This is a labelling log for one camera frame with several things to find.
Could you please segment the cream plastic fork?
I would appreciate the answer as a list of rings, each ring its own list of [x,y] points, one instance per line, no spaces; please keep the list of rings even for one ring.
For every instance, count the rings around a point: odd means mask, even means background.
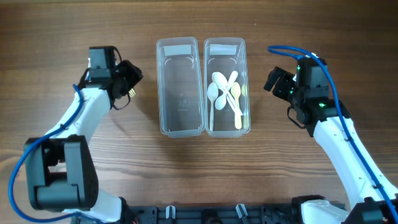
[[[135,90],[132,88],[132,89],[130,89],[129,90],[129,96],[130,97],[134,97],[136,95],[136,92],[135,92]]]

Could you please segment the cream plastic spoon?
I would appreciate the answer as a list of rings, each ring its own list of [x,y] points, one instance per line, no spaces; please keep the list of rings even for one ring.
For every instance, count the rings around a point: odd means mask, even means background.
[[[237,109],[240,109],[239,107],[239,97],[241,95],[241,88],[238,82],[234,82],[231,87],[231,94],[234,97],[236,107]],[[242,120],[241,120],[241,115],[235,114],[235,128],[236,129],[241,129],[242,128]]]

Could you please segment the white plastic spoon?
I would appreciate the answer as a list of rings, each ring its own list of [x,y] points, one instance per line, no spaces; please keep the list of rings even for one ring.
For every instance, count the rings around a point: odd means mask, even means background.
[[[210,100],[210,119],[209,119],[209,130],[213,130],[214,125],[214,102],[218,97],[218,86],[216,83],[211,82],[207,89],[207,97]]]
[[[227,101],[228,101],[229,105],[231,106],[232,110],[235,113],[242,116],[243,114],[242,114],[241,110],[237,109],[237,107],[236,107],[236,103],[235,103],[233,96],[231,95],[229,90],[227,90],[228,81],[225,78],[225,76],[220,72],[213,72],[212,80],[213,80],[213,82],[215,82],[217,84],[218,88],[223,91],[223,93],[227,94],[227,98],[228,98]]]
[[[226,99],[234,112],[235,128],[243,129],[248,115],[247,94],[230,89],[226,94]]]
[[[233,83],[235,82],[235,80],[237,79],[237,77],[238,77],[238,72],[237,71],[232,71],[231,72],[231,75],[229,76],[229,79],[228,79],[228,84],[227,84],[227,90],[230,90],[231,89],[231,87],[232,87],[232,85],[233,85]],[[227,94],[226,93],[223,93],[221,96],[219,96],[217,99],[216,99],[216,101],[215,101],[215,108],[217,109],[217,110],[222,110],[225,106],[226,106],[226,103],[227,103]]]

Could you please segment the clear plastic container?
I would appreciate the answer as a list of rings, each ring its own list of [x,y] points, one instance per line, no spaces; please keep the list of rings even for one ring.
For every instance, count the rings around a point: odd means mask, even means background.
[[[161,132],[170,138],[199,136],[205,121],[196,38],[160,39],[156,57]]]
[[[234,112],[229,105],[222,110],[215,108],[214,102],[214,125],[209,130],[210,100],[207,97],[207,89],[212,80],[213,72],[222,73],[229,79],[232,71],[238,72],[235,82],[238,82],[243,94],[248,97],[248,115],[245,119],[243,129],[235,128]],[[205,130],[213,138],[238,138],[251,130],[251,109],[249,101],[248,64],[246,60],[246,43],[238,37],[209,38],[204,45],[204,107],[205,107]],[[218,97],[223,91],[218,88]]]

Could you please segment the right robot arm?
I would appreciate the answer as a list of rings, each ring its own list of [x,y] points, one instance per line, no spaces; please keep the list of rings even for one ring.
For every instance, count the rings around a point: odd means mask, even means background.
[[[331,160],[348,196],[349,210],[321,195],[292,199],[291,223],[397,223],[397,187],[377,167],[361,142],[349,111],[330,98],[327,64],[297,60],[296,73],[275,67],[264,89],[289,102],[294,124],[306,129]]]

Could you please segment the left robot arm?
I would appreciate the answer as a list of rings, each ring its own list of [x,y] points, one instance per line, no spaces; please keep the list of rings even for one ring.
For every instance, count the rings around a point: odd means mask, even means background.
[[[141,70],[115,46],[89,49],[89,64],[73,87],[75,96],[61,120],[44,136],[30,138],[19,162],[25,166],[33,209],[60,212],[94,223],[138,223],[122,197],[100,190],[89,141],[115,102],[132,98]]]

